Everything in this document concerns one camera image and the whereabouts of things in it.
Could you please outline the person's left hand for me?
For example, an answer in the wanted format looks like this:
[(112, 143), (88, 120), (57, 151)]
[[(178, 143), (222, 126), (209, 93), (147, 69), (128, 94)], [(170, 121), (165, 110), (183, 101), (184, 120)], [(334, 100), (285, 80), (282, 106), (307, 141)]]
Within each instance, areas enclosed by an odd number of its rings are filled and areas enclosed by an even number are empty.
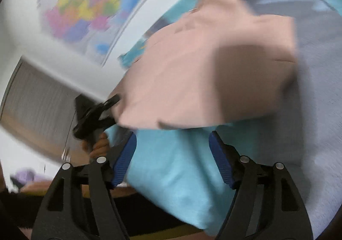
[(90, 144), (83, 140), (82, 149), (88, 154), (91, 160), (95, 160), (102, 156), (106, 157), (107, 153), (110, 151), (110, 143), (107, 134), (103, 132), (93, 147), (90, 147)]

